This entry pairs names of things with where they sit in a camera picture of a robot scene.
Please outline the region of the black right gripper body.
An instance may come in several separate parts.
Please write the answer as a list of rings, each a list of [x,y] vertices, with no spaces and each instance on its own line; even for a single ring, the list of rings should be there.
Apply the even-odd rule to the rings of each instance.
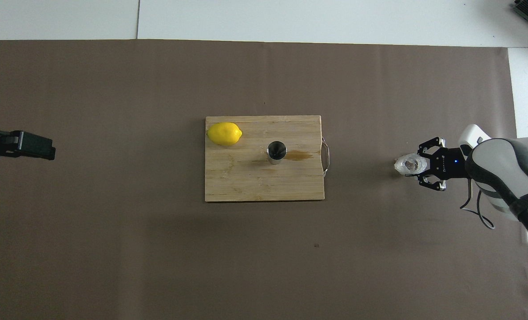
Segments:
[[[429,174],[440,180],[467,179],[465,157],[461,148],[438,148],[429,156]]]

